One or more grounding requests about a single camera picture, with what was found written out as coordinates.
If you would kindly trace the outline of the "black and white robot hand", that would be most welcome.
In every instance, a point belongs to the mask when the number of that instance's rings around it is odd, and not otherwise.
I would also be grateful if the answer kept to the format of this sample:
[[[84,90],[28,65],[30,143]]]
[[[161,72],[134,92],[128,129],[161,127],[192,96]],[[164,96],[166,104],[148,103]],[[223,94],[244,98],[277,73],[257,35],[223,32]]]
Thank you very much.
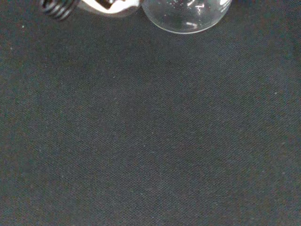
[[[141,0],[39,0],[40,11],[48,17],[63,21],[80,8],[93,14],[108,17],[125,17],[134,13]]]

